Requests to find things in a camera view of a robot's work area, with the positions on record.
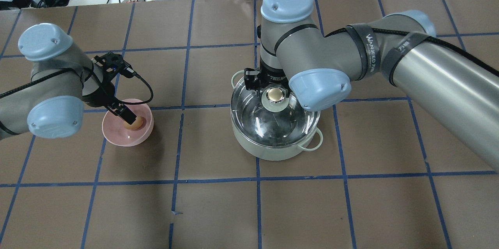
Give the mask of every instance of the brown egg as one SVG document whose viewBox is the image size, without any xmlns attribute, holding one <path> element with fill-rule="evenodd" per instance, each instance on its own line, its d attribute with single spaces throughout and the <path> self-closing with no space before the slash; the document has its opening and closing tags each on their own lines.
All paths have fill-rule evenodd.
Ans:
<svg viewBox="0 0 499 249">
<path fill-rule="evenodd" d="M 128 124 L 126 121 L 123 121 L 123 126 L 128 130 L 139 130 L 139 128 L 142 128 L 145 121 L 145 118 L 138 116 L 132 124 Z"/>
</svg>

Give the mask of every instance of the tiled surface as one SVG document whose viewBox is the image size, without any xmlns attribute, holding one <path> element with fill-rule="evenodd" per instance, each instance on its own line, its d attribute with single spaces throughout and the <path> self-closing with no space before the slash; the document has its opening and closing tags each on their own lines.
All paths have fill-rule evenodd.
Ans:
<svg viewBox="0 0 499 249">
<path fill-rule="evenodd" d="M 23 187 L 2 249 L 78 248 L 92 187 Z"/>
<path fill-rule="evenodd" d="M 499 68 L 497 1 L 459 1 L 317 0 L 312 17 L 327 34 L 421 9 L 439 38 Z M 84 51 L 123 51 L 155 91 L 153 134 L 133 148 L 103 145 L 99 111 L 85 113 L 74 137 L 35 138 L 31 150 L 30 134 L 0 142 L 2 249 L 496 248 L 497 175 L 379 74 L 322 112 L 319 150 L 267 162 L 239 146 L 229 80 L 253 66 L 260 6 L 25 9 L 15 26 L 17 13 L 0 12 L 0 91 L 29 81 L 30 62 L 11 56 L 20 34 L 44 21 Z M 149 93 L 120 78 L 117 96 Z"/>
<path fill-rule="evenodd" d="M 435 178 L 453 248 L 497 248 L 498 185 L 497 175 Z"/>
<path fill-rule="evenodd" d="M 358 248 L 444 248 L 428 178 L 348 181 Z"/>
<path fill-rule="evenodd" d="M 12 33 L 11 40 L 5 49 L 4 55 L 21 54 L 18 49 L 19 37 L 24 31 L 26 31 L 26 29 L 33 25 L 40 23 L 53 23 L 61 27 L 62 30 L 68 31 L 71 18 L 74 14 L 74 9 L 74 6 L 24 9 L 19 16 L 18 23 Z M 7 31 L 10 31 L 9 24 L 7 24 Z"/>
<path fill-rule="evenodd" d="M 342 180 L 262 182 L 262 247 L 351 248 Z"/>
<path fill-rule="evenodd" d="M 180 184 L 173 248 L 257 248 L 255 182 Z"/>
<path fill-rule="evenodd" d="M 107 185 L 95 194 L 86 248 L 168 248 L 172 185 Z"/>
</svg>

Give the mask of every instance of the robotic arm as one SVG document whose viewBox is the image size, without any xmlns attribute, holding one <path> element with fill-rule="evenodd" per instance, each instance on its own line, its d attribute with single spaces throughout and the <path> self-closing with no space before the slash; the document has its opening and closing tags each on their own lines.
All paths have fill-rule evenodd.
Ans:
<svg viewBox="0 0 499 249">
<path fill-rule="evenodd" d="M 42 23 L 27 29 L 18 47 L 33 61 L 32 82 L 0 94 L 0 140 L 30 131 L 43 138 L 68 137 L 78 132 L 83 102 L 104 106 L 128 124 L 136 115 L 114 97 L 111 80 L 121 75 L 141 79 L 119 54 L 107 53 L 89 59 L 61 28 Z"/>
<path fill-rule="evenodd" d="M 323 37 L 310 18 L 314 0 L 263 0 L 260 68 L 246 89 L 280 86 L 305 110 L 342 101 L 350 81 L 381 72 L 499 171 L 499 73 L 434 38 L 420 11 L 352 24 Z"/>
</svg>

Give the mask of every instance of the blue joint cap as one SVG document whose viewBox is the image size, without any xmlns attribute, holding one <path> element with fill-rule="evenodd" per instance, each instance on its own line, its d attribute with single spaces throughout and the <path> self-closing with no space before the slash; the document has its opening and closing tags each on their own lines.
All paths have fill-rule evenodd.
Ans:
<svg viewBox="0 0 499 249">
<path fill-rule="evenodd" d="M 335 69 L 312 69 L 294 75 L 289 87 L 303 109 L 325 110 L 350 94 L 352 86 L 346 73 Z"/>
<path fill-rule="evenodd" d="M 264 0 L 262 16 L 275 23 L 294 23 L 312 14 L 314 0 Z"/>
<path fill-rule="evenodd" d="M 81 128 L 83 103 L 75 96 L 57 96 L 44 100 L 28 114 L 31 133 L 42 138 L 69 137 Z"/>
<path fill-rule="evenodd" d="M 18 48 L 26 59 L 38 62 L 65 52 L 72 44 L 73 38 L 59 26 L 42 23 L 23 32 L 18 41 Z"/>
<path fill-rule="evenodd" d="M 410 11 L 403 11 L 403 12 L 398 12 L 398 13 L 392 13 L 389 15 L 386 15 L 385 17 L 392 16 L 392 15 L 405 15 L 408 16 L 421 25 L 423 29 L 425 30 L 426 34 L 429 34 L 430 36 L 437 36 L 437 30 L 435 29 L 435 24 L 431 22 L 430 18 L 426 13 L 423 11 L 417 11 L 415 9 L 410 10 Z"/>
</svg>

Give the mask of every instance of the pink bowl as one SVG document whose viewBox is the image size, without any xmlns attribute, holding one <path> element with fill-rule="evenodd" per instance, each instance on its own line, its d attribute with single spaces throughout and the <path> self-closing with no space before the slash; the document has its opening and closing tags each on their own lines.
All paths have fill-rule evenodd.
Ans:
<svg viewBox="0 0 499 249">
<path fill-rule="evenodd" d="M 125 102 L 141 102 L 138 99 L 126 99 Z M 123 120 L 111 112 L 107 112 L 102 120 L 102 134 L 106 140 L 116 146 L 131 147 L 144 142 L 153 130 L 154 119 L 151 108 L 147 104 L 127 105 L 137 116 L 145 118 L 145 124 L 139 130 L 128 130 Z"/>
</svg>

